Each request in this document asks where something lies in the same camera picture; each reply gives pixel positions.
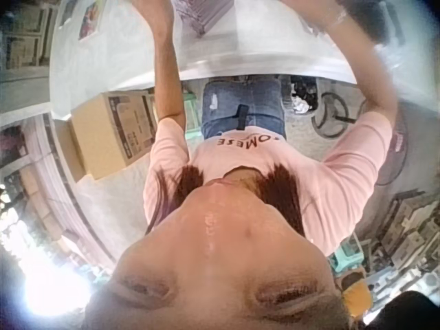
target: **bracelet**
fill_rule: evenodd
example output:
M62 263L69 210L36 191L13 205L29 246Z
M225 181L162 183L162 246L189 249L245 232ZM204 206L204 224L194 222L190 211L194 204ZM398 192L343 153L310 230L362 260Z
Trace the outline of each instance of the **bracelet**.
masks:
M339 24L341 24L343 21L345 21L346 17L349 14L347 13L347 11L345 10L344 7L341 6L341 9L339 11L338 17L336 17L336 20L333 23L328 24L327 26L324 26L324 30L328 30L330 28L333 28Z

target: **teal stool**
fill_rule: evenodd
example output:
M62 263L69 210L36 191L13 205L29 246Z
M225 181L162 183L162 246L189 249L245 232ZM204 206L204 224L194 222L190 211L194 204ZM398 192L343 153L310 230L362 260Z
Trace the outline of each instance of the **teal stool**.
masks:
M364 252L356 234L353 233L350 237L343 240L339 248L328 260L336 274L341 274L361 266L364 260Z
M184 93L184 106L186 114L186 133L187 140L201 137L201 120L197 113L197 98L193 93Z

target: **white counter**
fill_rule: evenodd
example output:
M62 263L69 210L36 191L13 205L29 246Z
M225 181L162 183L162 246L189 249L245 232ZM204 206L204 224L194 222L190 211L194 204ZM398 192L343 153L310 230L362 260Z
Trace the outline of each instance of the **white counter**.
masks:
M60 15L56 22L50 93L59 118L100 92L154 85L151 31L127 1L107 0L98 33L78 41L90 3L79 1L61 29ZM182 80L279 73L355 82L330 38L306 33L298 16L277 0L235 0L235 8L203 38L176 17L175 48Z

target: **sleeve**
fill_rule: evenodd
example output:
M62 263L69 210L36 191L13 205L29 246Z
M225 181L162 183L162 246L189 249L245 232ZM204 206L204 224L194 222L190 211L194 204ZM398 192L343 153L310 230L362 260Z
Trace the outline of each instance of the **sleeve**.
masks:
M323 170L327 180L322 192L321 225L328 252L333 253L362 218L392 136L388 119L380 113L368 112L325 157Z
M150 166L144 187L144 210L148 222L157 203L159 186L156 173L164 171L166 177L174 178L188 161L189 153L184 131L171 118L161 120L151 149Z

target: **pink shirt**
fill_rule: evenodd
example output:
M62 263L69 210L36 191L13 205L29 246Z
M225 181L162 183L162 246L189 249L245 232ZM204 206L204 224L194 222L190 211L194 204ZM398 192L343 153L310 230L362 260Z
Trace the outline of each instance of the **pink shirt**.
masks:
M240 166L256 168L265 175L274 164L281 164L298 178L306 238L328 256L361 219L392 134L391 124L382 114L368 112L322 162L305 157L282 136L255 126L212 137L190 157L182 128L174 120L164 119L158 125L151 150L144 189L146 217L152 217L156 206L155 173L160 168L175 177L190 164L202 170L205 182L209 182Z

